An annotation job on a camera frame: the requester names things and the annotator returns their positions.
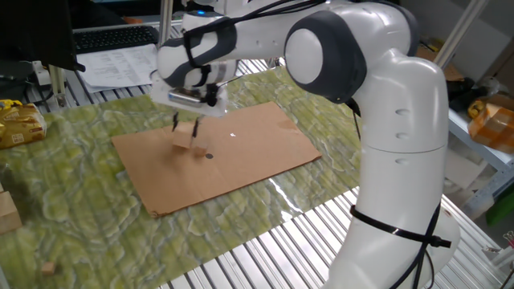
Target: keyboard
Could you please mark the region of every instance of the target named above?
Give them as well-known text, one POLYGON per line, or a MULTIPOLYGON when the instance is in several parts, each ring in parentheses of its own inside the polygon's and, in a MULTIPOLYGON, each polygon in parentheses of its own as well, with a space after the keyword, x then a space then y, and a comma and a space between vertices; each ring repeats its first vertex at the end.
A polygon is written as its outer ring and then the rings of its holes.
POLYGON ((129 26, 123 28, 73 33, 77 54, 109 51, 119 48, 155 44, 159 32, 151 26, 129 26))

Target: orange object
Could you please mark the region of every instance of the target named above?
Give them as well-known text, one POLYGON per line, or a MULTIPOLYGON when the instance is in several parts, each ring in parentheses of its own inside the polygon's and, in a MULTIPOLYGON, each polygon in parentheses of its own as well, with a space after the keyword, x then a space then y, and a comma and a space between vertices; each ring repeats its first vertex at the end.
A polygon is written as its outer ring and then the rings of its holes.
POLYGON ((467 130, 471 139, 482 145, 514 153, 514 100, 493 96, 467 130))
POLYGON ((43 268, 41 268, 41 272, 43 275, 52 276, 55 273, 55 263, 46 262, 43 264, 43 268))
POLYGON ((206 157, 169 149, 172 127, 112 143, 150 216, 156 218, 317 160, 321 153, 275 103, 206 117, 194 139, 206 157))

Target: paper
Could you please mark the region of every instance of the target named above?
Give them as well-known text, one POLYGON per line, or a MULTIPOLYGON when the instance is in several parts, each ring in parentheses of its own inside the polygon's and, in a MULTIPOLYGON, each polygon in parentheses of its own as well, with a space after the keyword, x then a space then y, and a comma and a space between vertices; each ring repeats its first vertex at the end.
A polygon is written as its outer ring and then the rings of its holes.
POLYGON ((157 69, 157 48, 153 44, 77 55, 86 67, 79 72, 89 92, 151 84, 157 69))
POLYGON ((320 152, 275 103, 207 117, 195 143, 207 155, 172 145, 172 127, 114 136, 116 147, 145 208, 153 217, 317 160, 320 152))

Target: monitor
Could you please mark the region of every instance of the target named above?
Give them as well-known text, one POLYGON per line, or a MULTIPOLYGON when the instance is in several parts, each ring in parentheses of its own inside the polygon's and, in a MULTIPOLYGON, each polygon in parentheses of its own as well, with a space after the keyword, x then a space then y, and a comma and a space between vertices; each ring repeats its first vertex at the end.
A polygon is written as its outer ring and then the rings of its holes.
POLYGON ((0 39, 1 59, 85 71, 76 59, 68 0, 1 0, 0 39))

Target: metal grating table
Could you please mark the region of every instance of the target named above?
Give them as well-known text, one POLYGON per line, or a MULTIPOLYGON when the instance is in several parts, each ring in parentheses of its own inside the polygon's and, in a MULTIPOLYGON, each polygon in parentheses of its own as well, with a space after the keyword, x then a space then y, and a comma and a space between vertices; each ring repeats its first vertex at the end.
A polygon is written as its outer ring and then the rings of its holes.
MULTIPOLYGON (((179 37, 179 23, 173 24, 172 37, 179 37)), ((284 65, 282 59, 277 62, 284 65)), ((267 61, 242 60, 237 75, 267 69, 267 61)), ((89 93, 77 72, 66 71, 66 77, 69 108, 140 96, 151 89, 143 85, 89 93)), ((41 100, 49 91, 31 88, 28 92, 25 102, 41 100)), ((42 113, 62 109, 52 100, 41 107, 42 113)), ((319 288, 328 278, 329 265, 345 239, 351 220, 349 208, 357 194, 355 188, 327 201, 163 284, 160 289, 319 288)), ((436 275, 434 288, 498 288, 507 276, 482 253, 485 246, 498 246, 444 196, 443 207, 458 221, 462 239, 454 258, 436 275)))

